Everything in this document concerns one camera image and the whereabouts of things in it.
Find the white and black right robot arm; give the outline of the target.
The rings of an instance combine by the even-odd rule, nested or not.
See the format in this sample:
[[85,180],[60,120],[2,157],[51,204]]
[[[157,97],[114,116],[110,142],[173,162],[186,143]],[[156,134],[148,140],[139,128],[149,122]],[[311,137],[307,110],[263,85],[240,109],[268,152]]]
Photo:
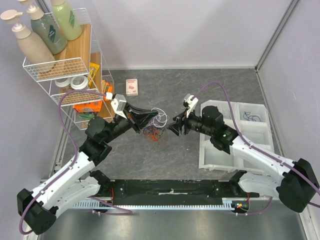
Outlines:
[[216,106],[206,106],[201,115],[186,109],[173,118],[168,129],[177,136],[195,131],[210,137],[211,144],[229,155],[244,159],[265,172],[255,175],[244,171],[239,179],[229,184],[235,197],[245,192],[278,198],[290,210],[301,213],[310,204],[320,185],[311,164],[277,155],[254,144],[224,122]]

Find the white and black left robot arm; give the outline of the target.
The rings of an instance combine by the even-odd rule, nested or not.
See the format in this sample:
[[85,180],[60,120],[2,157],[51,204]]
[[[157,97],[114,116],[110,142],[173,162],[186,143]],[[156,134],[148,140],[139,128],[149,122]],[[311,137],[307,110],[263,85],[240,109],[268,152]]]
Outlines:
[[41,235],[72,205],[96,194],[106,196],[109,178],[94,168],[111,152],[109,143],[130,129],[140,133],[157,114],[126,103],[112,122],[93,117],[85,130],[86,140],[75,148],[69,163],[33,190],[24,188],[17,194],[20,233]]

